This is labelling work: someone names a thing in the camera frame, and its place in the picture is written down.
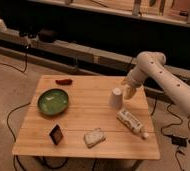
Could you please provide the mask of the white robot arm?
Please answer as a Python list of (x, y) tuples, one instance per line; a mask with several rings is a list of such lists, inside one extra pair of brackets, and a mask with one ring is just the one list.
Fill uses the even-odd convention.
[[(136, 89), (151, 77), (182, 110), (190, 123), (190, 86), (164, 67), (166, 56), (161, 52), (145, 51), (137, 55), (136, 62), (136, 66), (129, 71), (122, 82), (126, 85), (126, 97), (133, 97)], [(190, 171), (190, 144), (186, 151), (185, 171)]]

